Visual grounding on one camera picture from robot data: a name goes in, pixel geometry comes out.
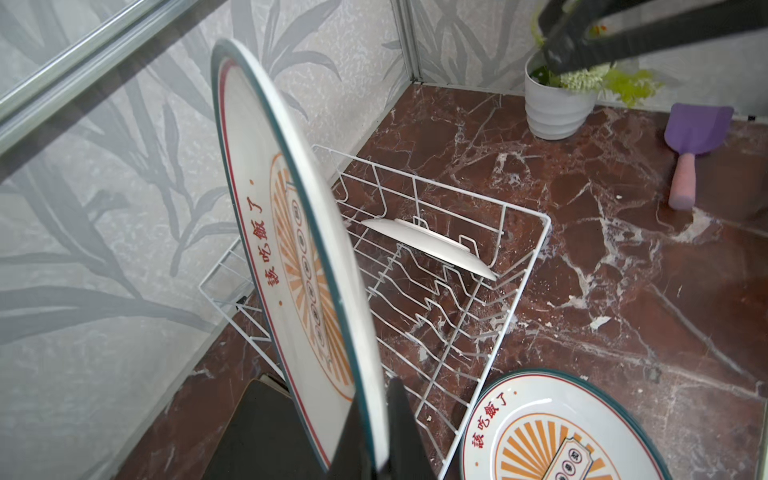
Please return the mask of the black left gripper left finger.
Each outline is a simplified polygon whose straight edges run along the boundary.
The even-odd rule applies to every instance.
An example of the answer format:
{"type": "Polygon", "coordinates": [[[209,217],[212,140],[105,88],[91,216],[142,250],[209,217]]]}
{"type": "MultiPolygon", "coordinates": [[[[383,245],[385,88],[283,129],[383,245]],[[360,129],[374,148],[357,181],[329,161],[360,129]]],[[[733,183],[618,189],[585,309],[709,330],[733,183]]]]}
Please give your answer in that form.
{"type": "Polygon", "coordinates": [[[358,402],[353,401],[338,444],[338,478],[341,480],[375,478],[361,420],[358,402]]]}

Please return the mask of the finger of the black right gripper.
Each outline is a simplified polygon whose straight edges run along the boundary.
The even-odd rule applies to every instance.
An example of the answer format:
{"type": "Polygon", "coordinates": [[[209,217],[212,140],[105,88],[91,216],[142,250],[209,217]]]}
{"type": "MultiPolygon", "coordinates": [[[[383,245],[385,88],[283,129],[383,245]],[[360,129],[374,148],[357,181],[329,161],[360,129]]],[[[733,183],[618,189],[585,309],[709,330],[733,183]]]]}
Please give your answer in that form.
{"type": "Polygon", "coordinates": [[[738,0],[720,1],[605,37],[587,36],[604,17],[641,4],[579,1],[565,9],[563,1],[547,2],[536,20],[545,39],[541,47],[545,63],[560,75],[767,27],[765,1],[738,0]]]}

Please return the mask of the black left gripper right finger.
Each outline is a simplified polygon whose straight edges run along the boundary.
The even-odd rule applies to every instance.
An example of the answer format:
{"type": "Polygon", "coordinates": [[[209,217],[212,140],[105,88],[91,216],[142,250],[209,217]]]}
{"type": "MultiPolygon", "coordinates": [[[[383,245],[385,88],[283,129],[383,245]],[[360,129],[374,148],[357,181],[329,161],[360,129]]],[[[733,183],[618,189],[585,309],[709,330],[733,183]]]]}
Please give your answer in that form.
{"type": "Polygon", "coordinates": [[[390,440],[386,478],[435,480],[405,386],[398,377],[387,387],[387,412],[390,440]]]}

